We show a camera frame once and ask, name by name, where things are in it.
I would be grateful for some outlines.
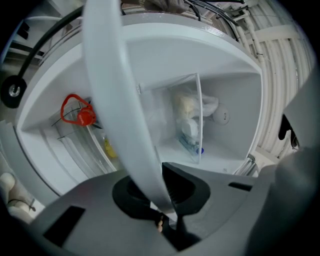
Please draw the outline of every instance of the black wire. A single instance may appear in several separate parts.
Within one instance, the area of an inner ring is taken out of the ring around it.
[[[225,14],[223,12],[223,10],[221,10],[220,8],[215,7],[214,5],[210,5],[206,2],[200,1],[200,0],[189,0],[193,5],[197,5],[200,6],[202,8],[205,8],[215,14],[220,15],[223,19],[225,19],[226,21],[230,21],[232,22],[235,26],[239,26],[239,24],[234,21],[232,18],[230,18],[227,14]]]
[[[36,43],[33,47],[32,51],[29,53],[28,57],[26,57],[19,73],[18,77],[20,79],[23,78],[27,68],[29,67],[31,61],[33,60],[34,56],[39,52],[41,47],[50,39],[52,38],[59,30],[63,27],[68,25],[70,22],[74,21],[76,18],[80,17],[83,11],[83,6],[79,7],[78,9],[74,10],[73,12],[69,13],[67,16],[60,19],[56,24],[54,24]],[[18,87],[15,86],[13,92],[17,92]]]
[[[122,9],[123,4],[124,4],[123,2],[120,4],[121,13],[122,13],[122,15],[126,15],[125,11]]]
[[[221,12],[231,13],[231,14],[232,14],[232,13],[236,13],[236,12],[240,12],[240,11],[242,11],[242,10],[244,10],[244,9],[248,9],[248,8],[249,8],[248,5],[246,5],[246,6],[244,6],[244,7],[240,7],[240,8],[238,8],[238,9],[236,9],[236,10],[224,10],[224,9],[221,9],[220,7],[214,5],[214,4],[210,3],[210,2],[206,2],[205,4],[211,6],[211,7],[215,8],[215,9],[218,9],[218,10],[221,11]]]
[[[198,21],[201,21],[201,14],[200,11],[198,10],[197,7],[195,7],[193,4],[190,4],[190,8],[193,10],[193,12],[195,13],[195,16],[198,17]]]
[[[95,123],[93,123],[93,124],[91,124],[94,128],[97,128],[97,129],[100,129],[100,130],[102,130],[102,128],[99,126],[99,125],[97,125],[97,124],[95,124]]]
[[[213,2],[213,3],[216,3],[216,2],[222,2],[222,3],[238,3],[238,4],[245,4],[245,1],[244,0],[217,0],[217,1],[212,1],[212,0],[201,0],[202,2]]]
[[[81,107],[78,107],[78,108],[76,108],[76,109],[73,109],[73,110],[71,110],[70,112],[66,113],[63,117],[65,117],[66,115],[70,114],[70,113],[73,112],[73,111],[80,110],[80,109],[81,109]],[[62,118],[60,117],[57,121],[55,121],[55,122],[53,123],[53,125],[51,125],[51,127],[54,126],[56,123],[58,123],[61,119],[62,119]]]
[[[20,199],[11,199],[11,200],[9,200],[9,202],[7,203],[7,205],[8,205],[9,203],[11,203],[12,201],[18,201],[18,202],[25,203],[27,206],[29,206],[29,210],[31,209],[31,210],[34,211],[34,212],[36,211],[36,208],[35,208],[35,207],[31,206],[30,204],[27,204],[25,201],[20,200]]]
[[[239,43],[239,39],[237,38],[237,35],[236,35],[236,32],[235,32],[234,28],[231,26],[231,24],[227,20],[225,20],[225,23],[229,26],[229,28],[230,28],[235,40]]]

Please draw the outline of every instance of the white plastic panel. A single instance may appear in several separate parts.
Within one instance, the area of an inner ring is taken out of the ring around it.
[[[29,132],[21,131],[20,136],[28,148],[32,147],[27,152],[31,165],[36,170],[41,170],[38,171],[38,174],[58,195],[67,193],[78,184],[74,176],[70,176],[67,171],[67,169],[71,169],[70,166],[63,165],[50,147],[51,142],[56,142],[56,138],[54,141],[50,141],[53,138],[46,137],[45,132],[41,129],[33,129]],[[69,160],[62,159],[62,162],[72,164],[73,160],[68,153],[65,157]]]
[[[36,85],[23,106],[18,129],[26,131],[47,121],[59,111],[62,102],[71,93],[76,92],[83,99],[90,97],[88,76],[84,70],[82,45],[78,44],[50,66],[38,81],[35,75],[30,84],[35,80]]]
[[[175,213],[128,61],[118,0],[88,0],[83,20],[86,70],[100,122],[140,190],[165,214]]]
[[[141,89],[198,73],[201,80],[230,73],[261,73],[246,53],[206,31],[177,24],[142,23],[123,28],[130,66]]]
[[[261,77],[254,73],[230,74],[201,81],[202,92],[219,99],[229,112],[229,122],[206,121],[203,141],[214,140],[232,151],[236,159],[248,156],[261,109]]]

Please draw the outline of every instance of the black hose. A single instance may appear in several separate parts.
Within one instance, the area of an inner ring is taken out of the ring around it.
[[[198,1],[198,0],[189,0],[191,3],[193,3],[194,5],[200,6],[202,8],[205,8],[215,14],[220,15],[223,19],[225,19],[226,21],[229,21],[231,23],[233,23],[235,26],[239,26],[239,24],[234,21],[232,18],[230,18],[228,15],[226,15],[223,11],[215,8],[214,6],[211,6],[209,4],[207,4],[206,2],[203,1]]]
[[[245,1],[244,0],[217,0],[217,1],[213,1],[213,0],[201,0],[202,2],[222,2],[222,3],[238,3],[238,4],[245,4]]]
[[[68,25],[70,22],[74,21],[76,18],[80,17],[83,11],[83,6],[79,7],[78,9],[74,10],[73,12],[69,13],[67,16],[63,17],[61,20],[59,20],[56,24],[54,24],[36,43],[36,45],[33,47],[33,49],[30,51],[28,57],[26,57],[19,74],[17,75],[20,79],[23,78],[27,68],[29,67],[31,61],[36,56],[36,54],[39,52],[41,47],[51,38],[53,37],[59,30],[61,30],[63,27]],[[17,86],[14,87],[13,92],[16,92],[18,89]]]
[[[239,39],[237,38],[236,32],[235,32],[234,28],[231,26],[230,22],[226,20],[225,23],[227,23],[227,25],[229,26],[229,28],[234,36],[234,39],[239,43]]]
[[[123,2],[120,4],[121,13],[122,13],[122,15],[126,15],[125,11],[122,9],[123,4],[124,4]]]
[[[238,8],[238,9],[236,9],[236,10],[224,10],[224,9],[221,9],[220,7],[214,5],[214,4],[210,3],[210,2],[206,2],[206,4],[209,5],[209,6],[211,6],[211,7],[213,7],[213,8],[215,8],[215,9],[220,10],[221,12],[231,13],[231,14],[232,14],[232,13],[236,13],[236,12],[240,12],[240,11],[242,11],[242,10],[245,10],[245,9],[248,9],[248,8],[249,8],[248,5],[246,5],[246,6],[240,7],[240,8]]]
[[[190,4],[190,8],[193,10],[193,12],[195,13],[195,16],[198,17],[198,21],[201,21],[201,14],[200,11],[198,10],[197,7],[195,7],[193,4]]]

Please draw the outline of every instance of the white wall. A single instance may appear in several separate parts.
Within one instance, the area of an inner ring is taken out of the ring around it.
[[[213,138],[238,154],[247,157],[253,142],[261,108],[261,77],[247,73],[201,81],[202,93],[214,96],[230,114],[226,125],[207,121],[203,139]]]
[[[316,56],[303,31],[276,0],[260,0],[249,12],[269,81],[264,85],[267,114],[258,146],[281,159],[293,152],[288,132],[284,140],[278,139],[283,111],[307,80]]]
[[[27,87],[32,93],[21,111],[19,122],[23,124],[23,130],[47,121],[60,110],[61,102],[69,94],[77,93],[82,98],[91,96],[80,44],[63,55],[43,75],[42,68],[37,73],[38,77],[36,75]]]

